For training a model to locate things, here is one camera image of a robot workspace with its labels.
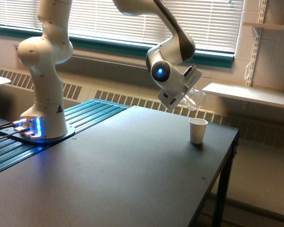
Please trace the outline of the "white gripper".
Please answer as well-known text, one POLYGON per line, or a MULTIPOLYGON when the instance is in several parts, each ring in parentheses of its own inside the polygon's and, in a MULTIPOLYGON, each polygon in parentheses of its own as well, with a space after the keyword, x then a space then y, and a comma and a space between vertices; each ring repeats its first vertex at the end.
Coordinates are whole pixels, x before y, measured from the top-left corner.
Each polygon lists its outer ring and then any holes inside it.
POLYGON ((184 73, 172 64, 158 64, 157 85, 161 88, 159 100, 169 111, 173 111, 201 75, 196 64, 189 66, 184 73))

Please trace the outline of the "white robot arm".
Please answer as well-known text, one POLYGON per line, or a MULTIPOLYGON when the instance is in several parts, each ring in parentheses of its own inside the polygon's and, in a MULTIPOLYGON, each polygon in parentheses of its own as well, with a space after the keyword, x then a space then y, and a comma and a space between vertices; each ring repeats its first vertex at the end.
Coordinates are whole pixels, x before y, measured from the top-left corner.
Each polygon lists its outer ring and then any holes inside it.
MULTIPOLYGON (((202 73, 197 65, 185 72, 177 64, 191 58, 195 43, 160 0, 116 0, 116 8, 128 16, 157 15, 172 36, 148 50, 146 65, 155 83, 160 87, 159 100, 172 111, 182 101, 192 102, 190 92, 202 73)), ((66 62, 72 55, 68 22, 70 0, 42 0, 37 17, 43 34, 22 41, 18 56, 30 71, 34 84, 33 106, 22 113, 23 122, 15 126, 26 138, 33 141, 63 137, 73 130, 67 126, 64 114, 63 82, 55 66, 66 62)))

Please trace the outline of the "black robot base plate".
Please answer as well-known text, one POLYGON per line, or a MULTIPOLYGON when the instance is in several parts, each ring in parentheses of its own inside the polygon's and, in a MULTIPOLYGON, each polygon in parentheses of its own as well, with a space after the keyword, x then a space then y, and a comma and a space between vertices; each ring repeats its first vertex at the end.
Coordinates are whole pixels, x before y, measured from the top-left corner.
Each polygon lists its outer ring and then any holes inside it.
POLYGON ((55 144, 59 143, 61 141, 66 140, 67 138, 73 136, 75 134, 75 127, 71 126, 70 124, 67 124, 67 130, 68 132, 57 138, 46 138, 46 139, 30 139, 29 137, 23 136, 22 134, 14 134, 11 136, 12 139, 21 141, 21 142, 26 142, 26 143, 31 143, 31 144, 55 144))

